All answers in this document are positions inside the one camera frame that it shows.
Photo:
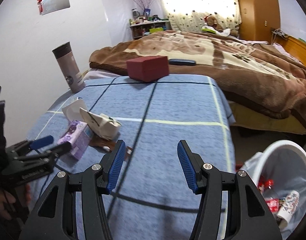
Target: yellow mattress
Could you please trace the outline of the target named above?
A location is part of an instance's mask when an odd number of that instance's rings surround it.
[[[238,103],[232,102],[229,105],[236,121],[233,126],[241,126],[254,130],[306,134],[306,129],[292,115],[286,119],[273,119]]]

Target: hand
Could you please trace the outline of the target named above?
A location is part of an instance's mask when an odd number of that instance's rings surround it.
[[[26,194],[25,194],[26,203],[28,205],[29,202],[31,201],[31,195],[30,195],[31,188],[28,184],[25,185],[25,188],[26,188]],[[14,204],[16,202],[16,199],[9,192],[5,191],[4,195],[3,190],[0,190],[0,215],[7,220],[11,220],[12,219],[11,215],[4,208],[4,203],[7,203],[5,196],[10,204]]]

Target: brown blanket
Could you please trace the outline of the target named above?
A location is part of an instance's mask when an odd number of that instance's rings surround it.
[[[209,76],[228,100],[275,119],[292,114],[306,128],[306,67],[270,47],[207,33],[157,32],[96,50],[90,67],[127,75],[126,60],[150,55],[193,59],[196,66],[170,65],[170,73]]]

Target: metal screw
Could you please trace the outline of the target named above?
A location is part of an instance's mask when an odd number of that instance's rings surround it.
[[[64,177],[65,175],[66,175],[65,171],[60,171],[59,173],[57,173],[57,176],[58,176],[59,178],[62,178],[62,177]]]
[[[99,164],[94,164],[93,166],[92,166],[92,170],[94,170],[94,171],[97,171],[97,170],[99,170],[101,168],[101,165],[99,165]]]
[[[238,174],[241,176],[241,177],[245,177],[247,175],[247,173],[244,171],[244,170],[239,170],[238,171]]]
[[[210,170],[210,169],[213,168],[213,166],[210,163],[204,163],[203,168],[206,169],[206,170]]]

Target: blue checkered bedsheet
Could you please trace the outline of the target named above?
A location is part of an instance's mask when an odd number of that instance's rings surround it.
[[[86,87],[72,95],[67,92],[42,115],[28,139],[52,135],[55,142],[68,126],[61,108],[83,98],[93,113],[104,113],[122,123],[119,139],[134,147],[126,170],[124,162],[113,195],[103,196],[114,240],[189,239],[200,196],[188,188],[177,157],[176,146],[185,139],[193,152],[219,170],[234,172],[234,147],[229,125],[231,109],[216,82],[200,75],[169,75],[157,83],[142,83],[129,77],[86,81]],[[144,114],[146,117],[141,131]],[[88,147],[80,161],[62,156],[57,164],[71,173],[98,163],[104,151]],[[50,183],[59,169],[49,177]],[[46,178],[31,183],[32,209]],[[79,239],[85,239],[78,194]],[[225,215],[219,237],[224,236]]]

